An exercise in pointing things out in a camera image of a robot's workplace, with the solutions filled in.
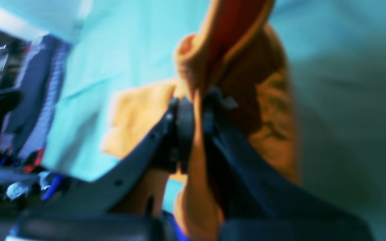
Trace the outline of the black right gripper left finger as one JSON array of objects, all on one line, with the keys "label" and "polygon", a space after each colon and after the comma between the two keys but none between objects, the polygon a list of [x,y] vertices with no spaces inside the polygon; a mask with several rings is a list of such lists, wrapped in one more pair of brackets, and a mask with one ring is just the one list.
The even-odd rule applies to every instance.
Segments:
[{"label": "black right gripper left finger", "polygon": [[144,207],[113,213],[127,201],[152,168],[176,172],[187,168],[194,133],[193,105],[173,98],[158,123],[134,150],[98,180],[25,212],[7,241],[174,241],[170,224],[152,216],[157,200],[147,195]]}]

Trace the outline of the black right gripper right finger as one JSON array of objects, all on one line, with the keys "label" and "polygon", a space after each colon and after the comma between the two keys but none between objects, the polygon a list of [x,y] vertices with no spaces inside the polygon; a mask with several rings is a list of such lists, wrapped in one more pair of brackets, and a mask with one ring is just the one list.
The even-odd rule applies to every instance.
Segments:
[{"label": "black right gripper right finger", "polygon": [[212,87],[203,125],[209,176],[221,194],[220,241],[372,241],[368,225],[292,184],[265,162],[223,111],[237,108]]}]

